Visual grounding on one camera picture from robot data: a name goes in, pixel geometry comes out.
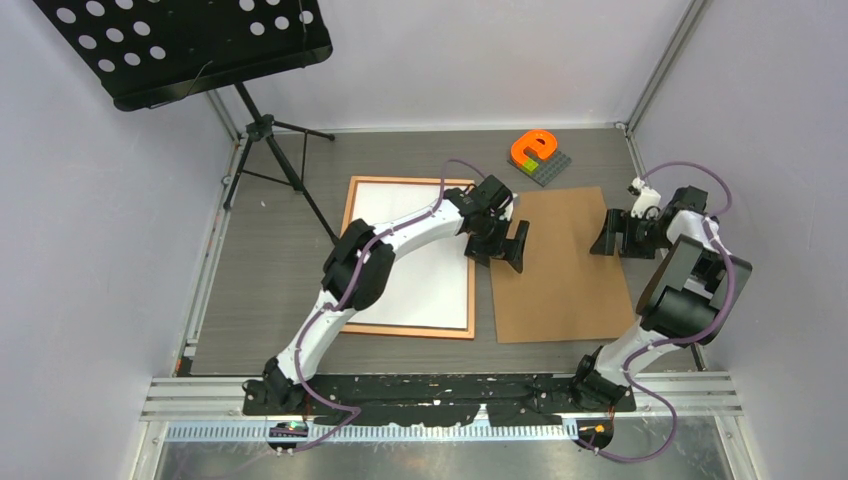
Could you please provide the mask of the brown cardboard backing board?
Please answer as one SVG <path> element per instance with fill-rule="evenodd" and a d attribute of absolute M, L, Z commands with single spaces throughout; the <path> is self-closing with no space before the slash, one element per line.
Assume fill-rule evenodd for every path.
<path fill-rule="evenodd" d="M 519 194 L 513 219 L 529 223 L 523 270 L 490 268 L 499 343 L 615 339 L 634 324 L 620 259 L 590 252 L 606 212 L 598 187 Z"/>

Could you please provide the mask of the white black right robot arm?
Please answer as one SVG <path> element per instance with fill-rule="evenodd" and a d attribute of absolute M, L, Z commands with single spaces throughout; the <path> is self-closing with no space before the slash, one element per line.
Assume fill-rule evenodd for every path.
<path fill-rule="evenodd" d="M 591 254 L 666 255 L 637 302 L 636 323 L 581 359 L 569 385 L 571 401 L 580 410 L 614 408 L 632 394 L 633 377 L 661 356 L 709 344 L 753 272 L 750 262 L 721 242 L 718 223 L 706 212 L 706 191 L 681 187 L 664 207 L 649 187 L 630 191 L 637 197 L 632 209 L 607 211 Z"/>

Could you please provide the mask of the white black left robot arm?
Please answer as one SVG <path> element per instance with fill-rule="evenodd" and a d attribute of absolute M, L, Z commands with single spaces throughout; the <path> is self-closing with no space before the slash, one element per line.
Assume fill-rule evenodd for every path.
<path fill-rule="evenodd" d="M 246 414 L 293 414 L 307 397 L 316 398 L 308 382 L 329 347 L 349 320 L 381 298 L 406 255 L 467 235 L 466 257 L 484 266 L 504 261 L 521 273 L 530 223 L 513 220 L 516 198 L 493 175 L 466 187 L 440 181 L 435 199 L 410 214 L 375 225 L 352 221 L 324 262 L 319 295 L 297 334 L 266 362 L 260 379 L 243 383 Z"/>

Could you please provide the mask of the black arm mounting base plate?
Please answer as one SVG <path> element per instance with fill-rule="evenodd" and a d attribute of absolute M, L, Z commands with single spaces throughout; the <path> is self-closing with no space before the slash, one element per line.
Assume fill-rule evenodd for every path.
<path fill-rule="evenodd" d="M 574 396 L 569 375 L 317 375 L 301 385 L 272 388 L 265 380 L 242 383 L 246 416 L 295 416 L 318 425 L 465 426 L 479 412 L 496 426 L 553 425 L 561 414 L 633 412 L 624 396 L 616 406 Z"/>

